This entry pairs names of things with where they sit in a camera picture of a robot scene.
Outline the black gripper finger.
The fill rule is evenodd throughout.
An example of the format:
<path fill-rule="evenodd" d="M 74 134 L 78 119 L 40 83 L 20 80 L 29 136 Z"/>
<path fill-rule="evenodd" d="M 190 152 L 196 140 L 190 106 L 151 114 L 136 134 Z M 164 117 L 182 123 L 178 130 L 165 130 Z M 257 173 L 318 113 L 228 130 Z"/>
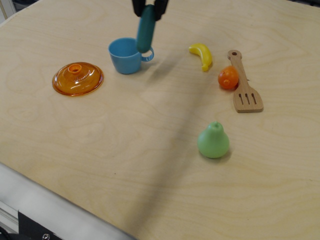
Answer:
<path fill-rule="evenodd" d="M 162 15 L 165 14 L 169 0 L 155 0 L 154 1 L 154 14 L 155 21 L 159 21 Z"/>
<path fill-rule="evenodd" d="M 141 17 L 146 6 L 146 0 L 132 0 L 133 11 L 137 17 Z"/>

